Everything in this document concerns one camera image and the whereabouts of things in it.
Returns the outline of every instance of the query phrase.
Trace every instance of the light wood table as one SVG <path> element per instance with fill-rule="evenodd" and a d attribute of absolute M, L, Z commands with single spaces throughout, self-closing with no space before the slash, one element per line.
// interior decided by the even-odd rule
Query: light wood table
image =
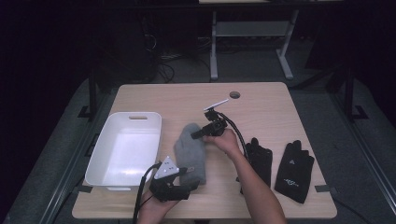
<path fill-rule="evenodd" d="M 231 91 L 241 94 L 230 98 Z M 163 117 L 163 140 L 159 160 L 170 156 L 176 161 L 174 143 L 182 129 L 195 122 L 208 124 L 203 109 L 226 98 L 230 101 L 216 108 L 238 127 L 246 142 L 257 137 L 260 145 L 273 151 L 272 186 L 285 146 L 301 140 L 303 149 L 315 157 L 303 124 L 283 83 L 207 83 L 149 84 L 120 87 L 110 114 L 123 111 L 154 111 Z M 206 146 L 206 185 L 180 202 L 166 218 L 213 219 L 250 218 L 232 162 L 214 146 Z M 312 181 L 304 204 L 274 191 L 287 218 L 332 218 L 337 214 L 329 192 L 318 193 L 315 186 L 326 185 L 315 161 Z M 73 209 L 76 218 L 131 218 L 134 214 L 137 187 L 130 191 L 110 191 L 94 187 L 91 193 L 80 192 Z"/>

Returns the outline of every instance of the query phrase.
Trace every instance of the glove logo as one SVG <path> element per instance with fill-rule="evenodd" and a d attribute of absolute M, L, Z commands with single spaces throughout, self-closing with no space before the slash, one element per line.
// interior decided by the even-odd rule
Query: glove logo
<path fill-rule="evenodd" d="M 289 179 L 284 179 L 284 181 L 286 181 L 286 183 L 288 183 L 289 186 L 295 186 L 295 187 L 299 187 L 298 184 L 296 184 L 295 181 L 289 180 Z"/>

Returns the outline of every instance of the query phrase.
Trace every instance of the white container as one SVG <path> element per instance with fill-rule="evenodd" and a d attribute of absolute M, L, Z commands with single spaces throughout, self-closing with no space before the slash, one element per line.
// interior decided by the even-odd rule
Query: white container
<path fill-rule="evenodd" d="M 110 115 L 93 149 L 85 173 L 87 183 L 110 190 L 139 186 L 144 173 L 156 162 L 161 127 L 162 118 L 155 112 Z"/>

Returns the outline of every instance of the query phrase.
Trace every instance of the gray carpet floor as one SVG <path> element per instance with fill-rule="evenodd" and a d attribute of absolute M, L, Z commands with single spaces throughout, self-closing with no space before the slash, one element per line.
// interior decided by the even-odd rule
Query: gray carpet floor
<path fill-rule="evenodd" d="M 287 58 L 295 78 L 286 80 L 276 58 L 275 46 L 276 43 L 267 43 L 260 50 L 245 48 L 234 53 L 220 53 L 217 82 L 280 81 L 293 86 L 318 72 L 304 69 L 312 43 L 294 41 L 290 45 Z M 166 63 L 175 70 L 173 82 L 208 82 L 209 54 L 202 53 L 199 58 L 200 60 L 181 58 Z M 324 178 L 332 188 L 332 196 L 338 202 L 335 203 L 338 214 L 330 220 L 291 219 L 289 223 L 396 223 L 396 216 L 375 181 L 369 163 L 361 151 L 361 145 L 351 131 L 351 123 L 346 120 L 337 104 L 337 100 L 342 99 L 342 93 L 327 93 L 327 80 L 325 77 L 302 91 L 290 91 L 290 94 Z M 156 76 L 152 83 L 163 83 L 163 78 Z M 77 198 L 72 189 L 84 176 L 89 162 L 89 157 L 84 154 L 92 150 L 91 139 L 100 133 L 116 94 L 117 88 L 108 93 L 98 92 L 99 112 L 93 121 L 88 122 L 87 119 L 78 118 L 80 109 L 89 104 L 88 81 L 81 83 L 5 223 L 52 223 L 52 220 L 42 220 L 42 217 L 48 213 L 53 193 L 62 187 L 60 181 L 65 175 L 70 176 L 66 185 L 72 192 L 64 197 L 64 203 L 59 209 L 52 211 L 53 223 L 132 223 L 130 219 L 75 219 L 71 214 Z M 396 158 L 394 127 L 389 124 L 375 105 L 370 92 L 359 81 L 355 81 L 354 105 L 361 105 L 369 118 L 357 120 L 353 127 L 361 132 L 389 182 L 396 186 L 396 166 L 393 162 Z M 77 158 L 72 164 L 73 169 L 70 174 L 66 174 L 65 170 L 72 166 L 70 161 L 73 158 Z M 177 223 L 174 220 L 165 222 Z M 211 220 L 211 223 L 250 221 Z"/>

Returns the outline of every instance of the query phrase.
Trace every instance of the person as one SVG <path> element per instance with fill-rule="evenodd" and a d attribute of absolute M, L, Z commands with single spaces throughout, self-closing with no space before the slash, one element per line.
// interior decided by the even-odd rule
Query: person
<path fill-rule="evenodd" d="M 279 200 L 256 174 L 242 154 L 233 130 L 225 129 L 222 136 L 204 136 L 203 139 L 206 143 L 215 144 L 233 162 L 244 192 L 247 210 L 253 222 L 286 223 Z M 149 200 L 140 208 L 137 221 L 139 224 L 160 223 L 166 213 L 178 203 L 178 201 L 161 203 L 155 198 L 150 199 L 150 197 L 152 197 L 152 192 L 150 191 L 147 191 L 142 196 L 142 202 Z"/>

